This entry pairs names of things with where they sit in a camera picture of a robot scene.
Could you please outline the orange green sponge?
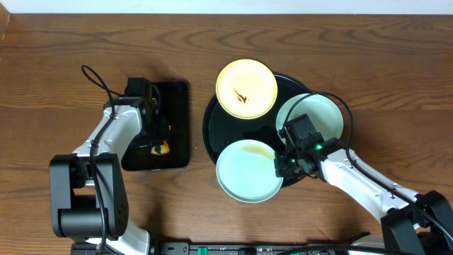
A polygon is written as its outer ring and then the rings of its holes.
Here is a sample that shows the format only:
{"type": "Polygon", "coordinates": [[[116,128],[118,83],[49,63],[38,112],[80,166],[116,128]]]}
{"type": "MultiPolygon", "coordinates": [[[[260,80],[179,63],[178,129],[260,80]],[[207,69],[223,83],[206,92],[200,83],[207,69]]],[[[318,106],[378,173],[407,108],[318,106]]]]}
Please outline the orange green sponge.
{"type": "Polygon", "coordinates": [[[157,132],[154,137],[154,144],[151,148],[152,155],[165,155],[170,152],[169,140],[171,137],[171,126],[157,132]]]}

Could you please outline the mint plate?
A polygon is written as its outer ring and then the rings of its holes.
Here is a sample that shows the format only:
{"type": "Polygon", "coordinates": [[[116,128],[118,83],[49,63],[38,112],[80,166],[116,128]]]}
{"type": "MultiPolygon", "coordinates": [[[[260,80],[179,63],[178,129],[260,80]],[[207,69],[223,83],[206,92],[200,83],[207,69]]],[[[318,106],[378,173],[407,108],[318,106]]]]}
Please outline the mint plate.
{"type": "MultiPolygon", "coordinates": [[[[299,94],[286,101],[280,108],[276,118],[276,130],[280,140],[285,144],[285,139],[278,134],[282,129],[285,118],[290,108],[307,93],[299,94]]],[[[329,98],[321,95],[313,95],[300,101],[291,111],[288,120],[307,114],[324,140],[333,137],[340,138],[343,132],[343,115],[337,105],[329,98]]]]}
{"type": "Polygon", "coordinates": [[[232,198],[261,203],[282,187],[275,173],[275,150],[257,140],[239,140],[228,145],[216,163],[219,185],[232,198]]]}

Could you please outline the mint plate front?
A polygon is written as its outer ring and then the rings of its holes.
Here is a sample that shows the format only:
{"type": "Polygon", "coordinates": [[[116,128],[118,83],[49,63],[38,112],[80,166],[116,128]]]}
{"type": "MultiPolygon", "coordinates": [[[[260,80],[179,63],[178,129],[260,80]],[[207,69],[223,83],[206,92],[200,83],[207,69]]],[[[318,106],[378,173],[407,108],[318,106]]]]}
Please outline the mint plate front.
{"type": "Polygon", "coordinates": [[[275,150],[257,140],[239,140],[228,145],[216,163],[219,185],[232,198],[261,203],[282,187],[275,173],[275,150]]]}

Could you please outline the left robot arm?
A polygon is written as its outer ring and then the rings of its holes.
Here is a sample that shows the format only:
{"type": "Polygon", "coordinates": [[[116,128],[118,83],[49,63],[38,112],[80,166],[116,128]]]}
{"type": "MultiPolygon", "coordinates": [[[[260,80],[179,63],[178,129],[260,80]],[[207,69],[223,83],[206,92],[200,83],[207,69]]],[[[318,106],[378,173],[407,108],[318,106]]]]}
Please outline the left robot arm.
{"type": "Polygon", "coordinates": [[[161,100],[119,97],[107,102],[90,137],[71,154],[52,158],[50,204],[56,236],[91,245],[95,254],[157,254],[158,244],[129,219],[121,160],[168,133],[161,100]]]}

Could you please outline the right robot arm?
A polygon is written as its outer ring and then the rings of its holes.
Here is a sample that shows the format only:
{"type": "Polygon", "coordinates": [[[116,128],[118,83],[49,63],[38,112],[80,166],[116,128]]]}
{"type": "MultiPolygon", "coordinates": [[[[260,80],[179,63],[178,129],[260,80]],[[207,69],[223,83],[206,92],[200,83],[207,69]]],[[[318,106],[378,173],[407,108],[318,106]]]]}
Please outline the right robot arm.
{"type": "Polygon", "coordinates": [[[387,251],[451,254],[452,207],[437,191],[420,194],[397,184],[361,160],[337,138],[287,144],[275,155],[278,177],[315,175],[347,193],[376,218],[387,251]]]}

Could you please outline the rectangular black tray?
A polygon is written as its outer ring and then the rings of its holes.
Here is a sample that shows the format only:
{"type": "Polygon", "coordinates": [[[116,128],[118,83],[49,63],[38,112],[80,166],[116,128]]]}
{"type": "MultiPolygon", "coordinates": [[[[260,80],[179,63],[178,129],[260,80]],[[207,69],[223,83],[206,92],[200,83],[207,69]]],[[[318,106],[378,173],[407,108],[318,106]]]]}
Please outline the rectangular black tray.
{"type": "Polygon", "coordinates": [[[171,126],[170,152],[152,155],[151,148],[128,146],[122,156],[121,166],[125,171],[158,171],[183,168],[190,158],[188,85],[184,81],[151,82],[154,103],[159,102],[160,114],[171,126]]]}

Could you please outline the round black tray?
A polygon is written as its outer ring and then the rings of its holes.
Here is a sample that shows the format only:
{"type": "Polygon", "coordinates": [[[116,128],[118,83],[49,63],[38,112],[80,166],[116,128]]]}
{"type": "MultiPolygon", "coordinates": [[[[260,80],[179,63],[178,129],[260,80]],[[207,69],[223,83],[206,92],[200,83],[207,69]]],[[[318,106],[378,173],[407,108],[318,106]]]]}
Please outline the round black tray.
{"type": "Polygon", "coordinates": [[[273,149],[273,155],[284,153],[286,146],[277,133],[277,114],[283,104],[291,97],[309,94],[311,90],[300,81],[275,73],[277,81],[277,99],[274,106],[265,115],[252,120],[243,120],[228,114],[213,96],[205,111],[202,124],[202,136],[205,148],[213,162],[217,162],[222,151],[239,140],[257,140],[273,149]]]}

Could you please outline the yellow plate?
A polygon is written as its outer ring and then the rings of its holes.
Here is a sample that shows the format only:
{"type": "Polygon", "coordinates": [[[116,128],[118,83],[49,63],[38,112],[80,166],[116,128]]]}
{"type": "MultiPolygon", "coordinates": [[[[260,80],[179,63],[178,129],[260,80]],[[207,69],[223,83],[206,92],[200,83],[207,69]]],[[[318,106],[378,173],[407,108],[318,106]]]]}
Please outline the yellow plate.
{"type": "Polygon", "coordinates": [[[225,66],[216,81],[220,106],[235,118],[251,120],[265,115],[278,94],[273,72],[253,59],[238,59],[225,66]]]}

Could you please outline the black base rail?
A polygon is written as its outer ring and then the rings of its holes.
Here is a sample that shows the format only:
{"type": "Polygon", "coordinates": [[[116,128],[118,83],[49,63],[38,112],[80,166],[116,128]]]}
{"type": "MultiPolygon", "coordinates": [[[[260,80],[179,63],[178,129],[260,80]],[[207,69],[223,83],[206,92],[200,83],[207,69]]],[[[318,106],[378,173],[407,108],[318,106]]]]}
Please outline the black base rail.
{"type": "MultiPolygon", "coordinates": [[[[353,246],[376,247],[384,248],[384,241],[381,237],[376,237],[368,232],[359,234],[358,236],[348,240],[344,245],[350,244],[353,246]]],[[[334,245],[334,242],[320,241],[309,242],[307,244],[208,244],[198,243],[191,244],[187,242],[161,242],[151,241],[151,251],[149,254],[160,255],[275,255],[281,252],[297,249],[305,246],[323,246],[334,245]]],[[[96,245],[89,243],[72,244],[71,255],[96,254],[96,245]]],[[[315,254],[373,254],[359,251],[304,251],[295,254],[315,255],[315,254]]]]}

